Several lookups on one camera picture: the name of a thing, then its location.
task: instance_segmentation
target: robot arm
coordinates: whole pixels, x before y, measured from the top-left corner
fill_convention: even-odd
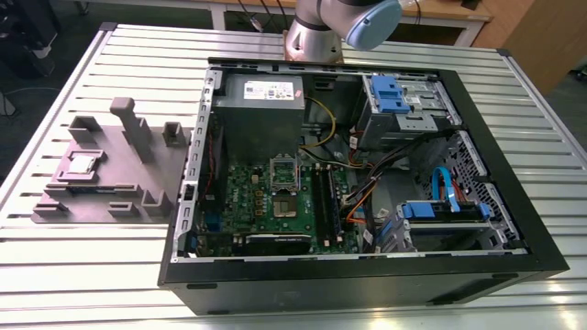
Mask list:
[[[293,61],[335,62],[341,56],[340,38],[357,50],[384,42],[401,18],[397,0],[303,0],[285,40]]]

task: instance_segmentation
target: metal slatted table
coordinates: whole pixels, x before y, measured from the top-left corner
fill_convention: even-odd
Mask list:
[[[584,329],[587,157],[511,58],[491,49],[387,43],[347,63],[453,69],[571,270],[463,306],[195,317],[156,285],[165,225],[34,224],[30,209],[69,143],[74,116],[117,123],[129,96],[149,125],[195,126],[208,56],[283,58],[281,35],[118,25],[100,31],[0,189],[0,324],[219,329],[392,327]]]

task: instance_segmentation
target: wooden table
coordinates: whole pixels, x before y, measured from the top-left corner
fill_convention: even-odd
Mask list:
[[[476,10],[468,10],[455,0],[419,0],[421,2],[421,19],[419,24],[460,28],[461,32],[456,39],[455,46],[471,46],[483,24],[492,19],[492,15],[480,4]],[[175,8],[207,9],[212,14],[212,25],[215,30],[227,30],[224,13],[227,11],[243,11],[239,0],[86,0],[85,2],[120,3],[144,6],[160,6]],[[295,15],[296,0],[280,0],[287,15]],[[259,0],[241,0],[248,12],[264,13],[265,8]],[[265,0],[268,11],[272,14],[281,14],[277,1]],[[413,4],[403,11],[400,23],[416,24],[417,6]]]

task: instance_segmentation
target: blue drive bracket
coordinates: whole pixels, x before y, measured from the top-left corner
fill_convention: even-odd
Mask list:
[[[404,219],[433,218],[432,204],[425,201],[409,202],[401,206]]]
[[[404,90],[399,87],[393,77],[372,76],[371,85],[381,113],[408,113],[412,110],[404,102],[401,97]]]

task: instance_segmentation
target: power supply label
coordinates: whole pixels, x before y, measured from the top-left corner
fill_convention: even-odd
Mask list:
[[[245,100],[293,101],[293,82],[248,81],[244,97]]]

